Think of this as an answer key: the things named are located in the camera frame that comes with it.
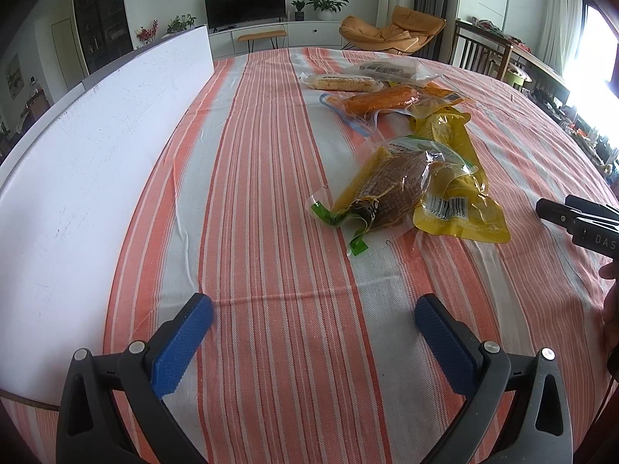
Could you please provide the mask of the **person's right hand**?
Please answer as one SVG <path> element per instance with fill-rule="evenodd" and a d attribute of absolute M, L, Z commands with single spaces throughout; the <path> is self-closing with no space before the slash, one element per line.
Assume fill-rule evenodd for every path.
<path fill-rule="evenodd" d="M 613 379 L 618 379 L 618 261 L 615 260 L 599 269 L 604 280 L 613 281 L 603 303 L 603 336 L 610 356 L 607 369 Z"/>

